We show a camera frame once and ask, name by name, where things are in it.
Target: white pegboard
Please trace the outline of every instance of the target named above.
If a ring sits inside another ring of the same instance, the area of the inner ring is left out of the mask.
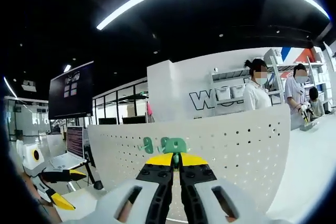
[[[287,104],[211,118],[125,125],[90,125],[97,171],[106,190],[138,175],[144,163],[159,155],[162,137],[181,137],[188,152],[208,161],[223,177],[250,194],[266,212],[278,190],[288,153],[290,113]],[[150,137],[154,153],[138,150]],[[186,220],[178,173],[168,217]]]

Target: laptop screen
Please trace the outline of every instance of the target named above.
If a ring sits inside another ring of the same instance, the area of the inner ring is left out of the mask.
[[[67,151],[84,158],[83,127],[68,127]]]

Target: black hair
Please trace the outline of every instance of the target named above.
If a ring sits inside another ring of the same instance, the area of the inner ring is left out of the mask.
[[[316,100],[319,97],[319,91],[317,88],[313,87],[309,90],[309,98],[311,101]]]
[[[294,74],[293,74],[294,77],[297,70],[304,70],[305,72],[307,72],[306,67],[301,63],[294,67]]]
[[[253,71],[261,72],[261,67],[267,69],[266,63],[261,59],[254,59],[252,62],[249,60],[245,61],[244,67],[250,68],[250,75],[253,76]]]

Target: child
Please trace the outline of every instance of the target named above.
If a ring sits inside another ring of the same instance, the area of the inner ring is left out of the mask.
[[[314,120],[324,115],[324,108],[319,100],[319,92],[317,88],[311,88],[309,90],[309,103],[311,104],[311,110],[314,112],[314,115],[310,115],[310,120]]]

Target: white table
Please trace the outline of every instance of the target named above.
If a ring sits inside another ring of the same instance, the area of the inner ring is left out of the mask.
[[[267,212],[272,219],[301,222],[331,183],[336,168],[336,115],[317,121],[319,124],[307,132],[296,129],[290,133],[284,176]],[[63,195],[76,210],[56,209],[62,221],[81,219],[94,211],[97,200],[105,194],[104,189],[95,190],[91,185]]]

